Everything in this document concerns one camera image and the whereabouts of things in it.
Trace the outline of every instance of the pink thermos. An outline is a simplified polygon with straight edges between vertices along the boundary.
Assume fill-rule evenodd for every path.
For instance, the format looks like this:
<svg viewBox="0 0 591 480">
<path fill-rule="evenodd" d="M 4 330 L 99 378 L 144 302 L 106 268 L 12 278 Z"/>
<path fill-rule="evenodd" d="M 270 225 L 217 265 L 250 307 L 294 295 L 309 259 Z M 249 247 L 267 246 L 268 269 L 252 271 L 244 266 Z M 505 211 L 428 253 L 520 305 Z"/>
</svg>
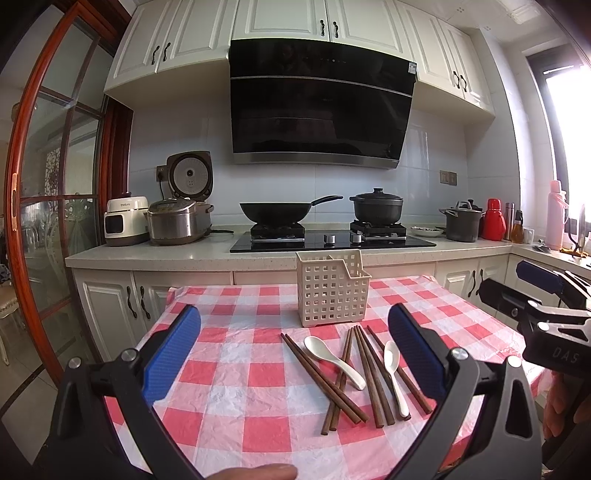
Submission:
<svg viewBox="0 0 591 480">
<path fill-rule="evenodd" d="M 564 210 L 569 207 L 566 203 L 566 192 L 562 190 L 560 180 L 550 182 L 548 194 L 548 217 L 546 219 L 546 245 L 552 250 L 562 248 L 562 234 L 564 232 Z"/>
</svg>

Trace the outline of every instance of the white kitchen cabinet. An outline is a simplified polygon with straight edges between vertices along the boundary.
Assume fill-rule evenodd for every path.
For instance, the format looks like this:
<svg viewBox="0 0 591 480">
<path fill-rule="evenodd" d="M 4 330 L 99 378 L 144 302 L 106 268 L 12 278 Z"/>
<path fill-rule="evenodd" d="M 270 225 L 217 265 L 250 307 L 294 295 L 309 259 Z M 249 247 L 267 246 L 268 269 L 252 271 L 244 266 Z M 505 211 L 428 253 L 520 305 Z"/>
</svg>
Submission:
<svg viewBox="0 0 591 480">
<path fill-rule="evenodd" d="M 329 27 L 324 0 L 240 0 L 232 39 L 329 41 Z"/>
<path fill-rule="evenodd" d="M 149 329 L 164 313 L 170 287 L 231 285 L 232 273 L 136 271 L 134 272 L 134 283 L 138 293 L 140 313 Z"/>
<path fill-rule="evenodd" d="M 460 76 L 460 91 L 464 100 L 494 113 L 491 92 L 472 39 L 463 31 L 442 20 L 439 21 L 439 24 L 445 33 L 447 45 L 452 53 L 455 70 Z"/>
<path fill-rule="evenodd" d="M 135 295 L 134 279 L 125 270 L 73 269 L 86 320 L 104 361 L 134 348 L 146 333 Z"/>
<path fill-rule="evenodd" d="M 326 7 L 330 41 L 413 60 L 394 0 L 326 0 Z"/>
<path fill-rule="evenodd" d="M 228 56 L 238 0 L 182 0 L 158 72 Z"/>
<path fill-rule="evenodd" d="M 439 20 L 411 5 L 397 2 L 397 6 L 417 63 L 417 79 L 461 97 L 460 77 Z"/>
<path fill-rule="evenodd" d="M 138 6 L 117 49 L 105 93 L 117 85 L 156 73 L 180 4 L 181 0 L 152 0 Z"/>
<path fill-rule="evenodd" d="M 477 258 L 437 262 L 435 279 L 446 290 L 458 297 L 470 300 L 476 290 L 477 269 Z"/>
<path fill-rule="evenodd" d="M 476 269 L 476 291 L 470 298 L 470 302 L 493 317 L 496 315 L 496 310 L 480 300 L 480 297 L 477 295 L 478 289 L 480 288 L 480 284 L 487 278 L 492 278 L 497 282 L 504 283 L 508 262 L 509 255 L 483 257 L 478 262 L 478 267 Z"/>
</svg>

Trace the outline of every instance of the human hand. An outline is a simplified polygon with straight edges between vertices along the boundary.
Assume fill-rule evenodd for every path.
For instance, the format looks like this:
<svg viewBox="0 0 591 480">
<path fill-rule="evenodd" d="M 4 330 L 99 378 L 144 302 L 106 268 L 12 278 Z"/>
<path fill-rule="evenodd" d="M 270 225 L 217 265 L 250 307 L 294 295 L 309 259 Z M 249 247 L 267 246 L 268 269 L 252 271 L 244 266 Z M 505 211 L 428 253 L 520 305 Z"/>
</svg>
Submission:
<svg viewBox="0 0 591 480">
<path fill-rule="evenodd" d="M 286 463 L 272 463 L 256 468 L 228 468 L 207 480 L 296 480 L 297 468 Z"/>
<path fill-rule="evenodd" d="M 569 391 L 564 383 L 564 375 L 552 372 L 552 386 L 546 398 L 544 421 L 542 422 L 545 439 L 557 437 L 562 433 L 566 408 L 571 404 L 573 398 L 574 393 Z M 581 402 L 573 417 L 575 423 L 587 420 L 591 420 L 591 395 Z"/>
</svg>

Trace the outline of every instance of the white rice cooker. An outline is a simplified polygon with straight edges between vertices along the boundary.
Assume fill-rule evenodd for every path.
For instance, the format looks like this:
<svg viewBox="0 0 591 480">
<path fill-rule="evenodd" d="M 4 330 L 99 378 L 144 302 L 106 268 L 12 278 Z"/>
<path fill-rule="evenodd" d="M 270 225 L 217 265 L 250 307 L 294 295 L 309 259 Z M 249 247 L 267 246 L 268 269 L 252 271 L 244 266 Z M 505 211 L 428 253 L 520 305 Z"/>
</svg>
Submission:
<svg viewBox="0 0 591 480">
<path fill-rule="evenodd" d="M 105 212 L 105 240 L 110 247 L 136 245 L 150 240 L 148 199 L 128 197 L 109 200 Z"/>
</svg>

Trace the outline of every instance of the black pot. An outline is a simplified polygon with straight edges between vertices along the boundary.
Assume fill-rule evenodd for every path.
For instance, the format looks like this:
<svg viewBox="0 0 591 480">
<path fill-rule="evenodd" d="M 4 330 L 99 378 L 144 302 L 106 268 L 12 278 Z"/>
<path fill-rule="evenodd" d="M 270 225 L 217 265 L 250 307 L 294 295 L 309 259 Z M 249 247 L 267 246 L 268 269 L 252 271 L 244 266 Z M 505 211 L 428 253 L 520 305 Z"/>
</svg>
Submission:
<svg viewBox="0 0 591 480">
<path fill-rule="evenodd" d="M 360 222 L 372 225 L 392 225 L 402 215 L 402 198 L 374 189 L 373 193 L 362 193 L 349 200 L 355 207 L 355 216 Z"/>
<path fill-rule="evenodd" d="M 454 208 L 439 209 L 447 219 L 446 238 L 456 242 L 475 242 L 484 212 L 472 209 L 469 202 L 458 202 Z"/>
</svg>

